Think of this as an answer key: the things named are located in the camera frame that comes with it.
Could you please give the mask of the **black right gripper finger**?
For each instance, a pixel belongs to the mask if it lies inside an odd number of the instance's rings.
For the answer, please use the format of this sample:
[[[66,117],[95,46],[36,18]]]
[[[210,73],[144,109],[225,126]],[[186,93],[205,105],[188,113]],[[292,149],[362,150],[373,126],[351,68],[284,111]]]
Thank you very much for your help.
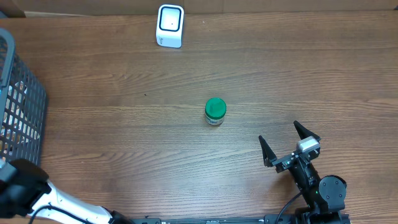
[[[274,166],[273,163],[277,160],[277,156],[262,136],[259,136],[259,142],[261,144],[264,165],[266,167]]]
[[[308,138],[308,137],[313,137],[315,140],[320,141],[321,137],[318,136],[317,134],[313,133],[309,129],[305,128],[302,124],[300,124],[297,120],[294,121],[294,126],[295,129],[300,137],[301,140]]]

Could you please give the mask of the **green-lid jar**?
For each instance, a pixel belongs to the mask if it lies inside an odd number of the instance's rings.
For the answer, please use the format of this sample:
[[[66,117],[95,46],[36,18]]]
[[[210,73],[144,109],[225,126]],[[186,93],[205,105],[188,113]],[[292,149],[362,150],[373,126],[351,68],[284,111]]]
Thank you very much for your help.
[[[210,125],[217,126],[224,121],[226,103],[221,98],[210,98],[205,105],[205,119]]]

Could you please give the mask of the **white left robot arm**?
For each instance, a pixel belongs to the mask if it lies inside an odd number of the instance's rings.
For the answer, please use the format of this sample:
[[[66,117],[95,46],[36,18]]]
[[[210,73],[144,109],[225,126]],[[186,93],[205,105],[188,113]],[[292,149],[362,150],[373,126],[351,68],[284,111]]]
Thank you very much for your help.
[[[27,159],[1,160],[1,218],[47,218],[60,223],[128,224],[117,211],[85,203],[49,181],[49,175]]]

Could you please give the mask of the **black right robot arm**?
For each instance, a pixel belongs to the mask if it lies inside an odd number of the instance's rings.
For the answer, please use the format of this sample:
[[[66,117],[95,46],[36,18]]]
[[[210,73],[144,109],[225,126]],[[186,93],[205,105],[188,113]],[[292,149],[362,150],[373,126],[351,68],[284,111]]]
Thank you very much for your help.
[[[312,160],[320,155],[321,137],[294,121],[300,137],[296,150],[278,158],[266,140],[259,136],[262,156],[266,167],[276,172],[289,171],[299,193],[290,199],[277,215],[265,215],[265,223],[350,223],[345,209],[347,183],[337,175],[320,177]]]

